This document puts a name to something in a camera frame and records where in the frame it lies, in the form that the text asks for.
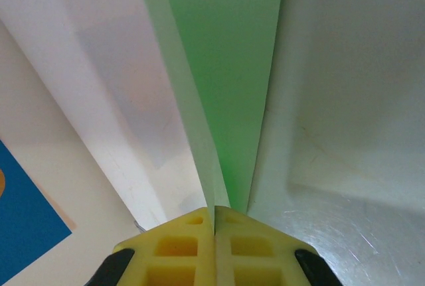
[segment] green paper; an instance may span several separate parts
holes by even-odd
[[[211,222],[214,223],[214,206],[228,205],[228,197],[204,109],[169,0],[145,0],[145,4],[173,87]]]
[[[214,139],[230,205],[245,212],[280,0],[169,0]]]

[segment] scratched metal surface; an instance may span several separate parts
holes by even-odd
[[[249,215],[344,285],[423,285],[424,0],[282,6]]]

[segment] yellow foam block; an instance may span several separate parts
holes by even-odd
[[[294,252],[308,244],[223,206],[213,235],[206,208],[118,244],[135,251],[118,286],[309,286]]]

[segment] blue poster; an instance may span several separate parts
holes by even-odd
[[[0,141],[0,285],[70,234]]]

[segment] white surface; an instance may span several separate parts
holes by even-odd
[[[425,280],[425,0],[284,0],[249,214],[344,285]]]
[[[142,0],[0,0],[0,18],[141,226],[206,205]]]
[[[70,236],[6,285],[84,285],[112,248],[138,230],[2,23],[0,138],[76,224]]]

